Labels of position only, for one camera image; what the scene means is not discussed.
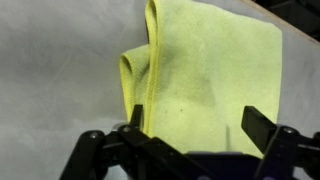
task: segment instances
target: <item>towel fold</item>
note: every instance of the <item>towel fold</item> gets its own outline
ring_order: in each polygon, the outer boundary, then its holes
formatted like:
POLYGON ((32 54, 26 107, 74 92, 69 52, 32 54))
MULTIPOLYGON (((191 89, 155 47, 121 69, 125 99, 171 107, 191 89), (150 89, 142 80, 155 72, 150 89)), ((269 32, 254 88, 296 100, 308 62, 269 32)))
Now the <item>towel fold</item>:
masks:
POLYGON ((125 52, 120 74, 130 119, 181 152, 261 156, 241 129, 244 106, 277 119, 281 32, 270 23, 190 0, 149 0, 149 45, 125 52))

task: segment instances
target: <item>folded towel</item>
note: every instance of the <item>folded towel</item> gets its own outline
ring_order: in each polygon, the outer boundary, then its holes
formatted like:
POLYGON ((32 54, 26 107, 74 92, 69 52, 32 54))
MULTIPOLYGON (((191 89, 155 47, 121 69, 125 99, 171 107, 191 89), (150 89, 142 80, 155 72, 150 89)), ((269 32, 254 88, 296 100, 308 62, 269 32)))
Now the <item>folded towel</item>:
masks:
POLYGON ((130 119, 179 151, 261 153, 241 129, 244 106, 274 122, 281 32, 272 24, 190 0, 149 0, 149 45, 125 52, 120 74, 130 119))

